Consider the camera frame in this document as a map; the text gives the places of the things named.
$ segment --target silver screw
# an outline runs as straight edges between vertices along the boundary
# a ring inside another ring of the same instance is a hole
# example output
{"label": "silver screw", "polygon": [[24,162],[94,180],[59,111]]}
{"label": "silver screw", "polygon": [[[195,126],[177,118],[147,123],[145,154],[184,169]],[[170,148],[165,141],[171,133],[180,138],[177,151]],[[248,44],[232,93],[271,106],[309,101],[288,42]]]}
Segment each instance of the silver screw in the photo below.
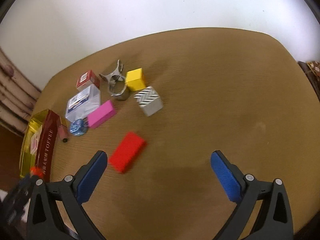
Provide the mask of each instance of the silver screw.
{"label": "silver screw", "polygon": [[38,180],[36,181],[36,185],[37,185],[37,186],[40,186],[40,185],[42,184],[42,182],[43,182],[42,179],[38,179]]}
{"label": "silver screw", "polygon": [[251,175],[251,174],[247,174],[247,175],[245,176],[245,178],[246,178],[248,181],[253,181],[253,180],[254,180],[254,176]]}
{"label": "silver screw", "polygon": [[65,176],[65,178],[64,178],[64,180],[65,180],[66,182],[72,181],[72,179],[73,179],[72,175],[67,175],[67,176]]}
{"label": "silver screw", "polygon": [[276,184],[282,185],[282,180],[281,179],[276,179]]}

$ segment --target blue gripper pad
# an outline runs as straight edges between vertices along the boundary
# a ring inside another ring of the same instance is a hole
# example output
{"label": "blue gripper pad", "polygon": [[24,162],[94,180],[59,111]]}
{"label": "blue gripper pad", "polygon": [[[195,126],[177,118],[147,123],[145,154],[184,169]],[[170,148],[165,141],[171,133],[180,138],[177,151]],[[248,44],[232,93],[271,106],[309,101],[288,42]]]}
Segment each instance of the blue gripper pad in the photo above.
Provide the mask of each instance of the blue gripper pad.
{"label": "blue gripper pad", "polygon": [[236,203],[241,202],[241,186],[216,152],[211,155],[211,168],[217,175],[229,200]]}
{"label": "blue gripper pad", "polygon": [[96,161],[89,168],[83,179],[79,182],[76,192],[76,199],[79,204],[87,202],[93,193],[96,185],[98,184],[104,170],[108,164],[107,154],[100,153]]}

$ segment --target blue wrapped candy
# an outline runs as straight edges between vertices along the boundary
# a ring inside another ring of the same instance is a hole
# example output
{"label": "blue wrapped candy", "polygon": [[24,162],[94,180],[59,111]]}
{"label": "blue wrapped candy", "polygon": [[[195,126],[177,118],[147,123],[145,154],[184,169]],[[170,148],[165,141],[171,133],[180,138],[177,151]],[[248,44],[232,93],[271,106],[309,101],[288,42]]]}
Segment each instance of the blue wrapped candy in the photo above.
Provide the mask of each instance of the blue wrapped candy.
{"label": "blue wrapped candy", "polygon": [[78,120],[75,120],[73,123],[71,123],[70,133],[75,136],[80,136],[87,132],[88,127],[89,127],[89,123],[87,118],[78,119]]}

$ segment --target small red and white box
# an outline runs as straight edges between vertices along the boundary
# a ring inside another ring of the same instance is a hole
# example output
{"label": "small red and white box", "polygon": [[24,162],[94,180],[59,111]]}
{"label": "small red and white box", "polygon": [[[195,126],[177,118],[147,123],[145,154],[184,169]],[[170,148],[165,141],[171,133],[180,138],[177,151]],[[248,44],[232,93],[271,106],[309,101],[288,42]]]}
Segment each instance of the small red and white box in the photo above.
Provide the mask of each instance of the small red and white box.
{"label": "small red and white box", "polygon": [[83,89],[90,86],[91,84],[94,84],[99,89],[99,85],[100,85],[99,79],[97,78],[97,76],[94,74],[92,70],[89,70],[86,73],[84,73],[81,77],[78,78],[77,89],[79,91],[82,91]]}

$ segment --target pink block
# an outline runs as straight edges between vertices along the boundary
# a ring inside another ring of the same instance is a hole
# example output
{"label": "pink block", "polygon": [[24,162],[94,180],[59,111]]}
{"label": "pink block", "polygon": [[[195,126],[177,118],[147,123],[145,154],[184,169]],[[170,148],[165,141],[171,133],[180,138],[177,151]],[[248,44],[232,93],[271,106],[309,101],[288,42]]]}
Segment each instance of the pink block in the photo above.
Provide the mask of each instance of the pink block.
{"label": "pink block", "polygon": [[110,100],[99,106],[96,110],[88,115],[89,127],[97,128],[100,124],[113,117],[116,114]]}

